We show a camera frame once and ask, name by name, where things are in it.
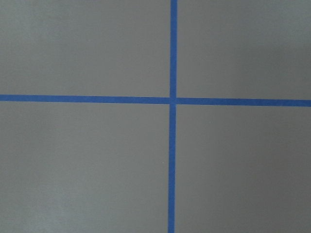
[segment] gray panel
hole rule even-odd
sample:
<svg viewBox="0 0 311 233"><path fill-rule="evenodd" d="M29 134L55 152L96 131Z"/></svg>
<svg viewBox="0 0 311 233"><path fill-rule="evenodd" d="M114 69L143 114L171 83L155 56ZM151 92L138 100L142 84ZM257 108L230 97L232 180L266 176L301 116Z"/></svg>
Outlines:
<svg viewBox="0 0 311 233"><path fill-rule="evenodd" d="M0 93L168 96L167 0L2 0Z"/></svg>
<svg viewBox="0 0 311 233"><path fill-rule="evenodd" d="M0 103L5 233L163 233L168 107Z"/></svg>
<svg viewBox="0 0 311 233"><path fill-rule="evenodd" d="M311 232L310 108L177 112L176 233Z"/></svg>
<svg viewBox="0 0 311 233"><path fill-rule="evenodd" d="M180 97L311 99L311 1L178 7Z"/></svg>

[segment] vertical tape strip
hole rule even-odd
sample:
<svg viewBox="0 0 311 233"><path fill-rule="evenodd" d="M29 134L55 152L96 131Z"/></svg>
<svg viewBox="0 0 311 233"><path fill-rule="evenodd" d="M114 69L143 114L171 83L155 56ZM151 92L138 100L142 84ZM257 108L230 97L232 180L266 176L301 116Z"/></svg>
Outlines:
<svg viewBox="0 0 311 233"><path fill-rule="evenodd" d="M168 233L175 232L176 93L177 93L177 0L171 0Z"/></svg>

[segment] gray backdrop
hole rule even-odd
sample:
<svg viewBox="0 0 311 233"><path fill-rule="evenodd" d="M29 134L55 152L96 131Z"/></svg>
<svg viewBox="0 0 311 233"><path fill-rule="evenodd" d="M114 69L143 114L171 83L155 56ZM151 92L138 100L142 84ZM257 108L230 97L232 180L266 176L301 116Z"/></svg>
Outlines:
<svg viewBox="0 0 311 233"><path fill-rule="evenodd" d="M311 2L179 0L179 97L311 99ZM0 0L0 94L169 96L170 1ZM309 233L310 108L178 106L177 233ZM167 231L167 105L0 102L0 231Z"/></svg>

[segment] gray floor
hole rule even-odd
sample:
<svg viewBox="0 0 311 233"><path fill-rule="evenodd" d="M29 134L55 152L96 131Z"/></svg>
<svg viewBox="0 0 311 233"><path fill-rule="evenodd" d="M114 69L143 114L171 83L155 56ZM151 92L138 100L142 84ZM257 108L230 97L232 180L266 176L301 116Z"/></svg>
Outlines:
<svg viewBox="0 0 311 233"><path fill-rule="evenodd" d="M179 97L311 99L311 2L178 1ZM0 94L169 96L170 2L1 0ZM169 106L0 102L0 232L164 233ZM177 107L176 233L310 233L311 108Z"/></svg>

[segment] blue line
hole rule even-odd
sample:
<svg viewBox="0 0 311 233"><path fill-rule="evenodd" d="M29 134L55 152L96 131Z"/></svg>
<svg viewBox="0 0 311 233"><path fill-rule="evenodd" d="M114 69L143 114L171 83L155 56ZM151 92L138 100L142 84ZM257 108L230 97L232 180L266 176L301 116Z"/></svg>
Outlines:
<svg viewBox="0 0 311 233"><path fill-rule="evenodd" d="M176 95L177 95L177 0L171 0L168 233L175 232Z"/></svg>
<svg viewBox="0 0 311 233"><path fill-rule="evenodd" d="M177 0L171 0L170 97L177 92Z"/></svg>
<svg viewBox="0 0 311 233"><path fill-rule="evenodd" d="M311 100L217 99L217 98L172 99L168 97L123 97L123 96L0 95L0 101L311 107Z"/></svg>
<svg viewBox="0 0 311 233"><path fill-rule="evenodd" d="M311 100L177 98L176 104L311 107Z"/></svg>
<svg viewBox="0 0 311 233"><path fill-rule="evenodd" d="M176 104L170 104L168 233L175 228Z"/></svg>
<svg viewBox="0 0 311 233"><path fill-rule="evenodd" d="M164 97L0 95L0 101L169 104Z"/></svg>

